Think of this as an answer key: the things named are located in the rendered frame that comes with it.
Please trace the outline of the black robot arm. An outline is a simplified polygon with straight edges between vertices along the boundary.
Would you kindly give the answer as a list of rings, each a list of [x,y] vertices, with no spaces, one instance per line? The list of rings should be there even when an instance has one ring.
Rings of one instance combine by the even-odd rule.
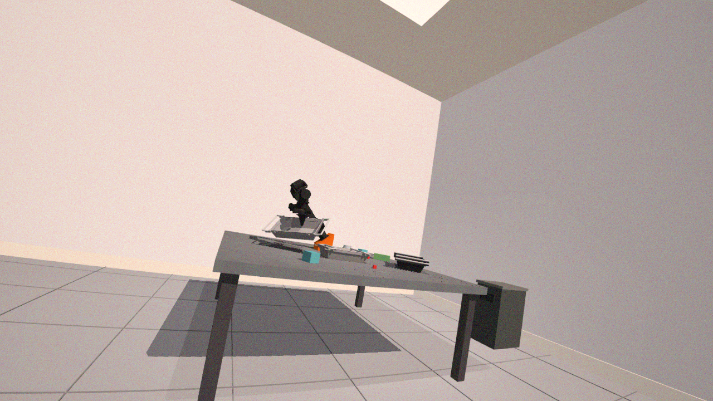
[[[295,198],[296,201],[299,201],[299,199],[309,200],[309,198],[311,196],[311,192],[310,192],[310,190],[306,189],[307,185],[306,185],[305,181],[303,181],[302,179],[298,179],[295,182],[293,182],[290,186],[291,186],[290,193],[292,194],[292,197]],[[295,208],[298,209],[298,207],[299,207],[298,202],[296,202],[296,204],[292,204],[292,203],[289,204],[290,211],[292,211],[292,209],[295,209]],[[309,218],[316,218],[313,213],[306,214],[306,215],[309,215],[308,216]],[[318,219],[318,218],[316,218],[316,219]],[[321,228],[319,229],[318,234],[321,234],[323,229],[324,229],[324,222],[323,222],[323,225],[321,225]],[[329,236],[329,234],[326,234],[325,232],[323,232],[323,234],[321,236],[319,236],[319,240],[322,241],[323,239],[327,238],[328,236]]]

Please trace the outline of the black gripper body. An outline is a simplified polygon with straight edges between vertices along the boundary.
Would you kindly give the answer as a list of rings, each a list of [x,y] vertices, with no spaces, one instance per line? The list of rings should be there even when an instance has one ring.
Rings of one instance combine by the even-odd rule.
[[[310,204],[309,200],[299,199],[297,202],[299,203],[299,207],[298,209],[292,209],[292,213],[298,213],[298,215],[312,214],[312,210],[308,209],[308,204]]]

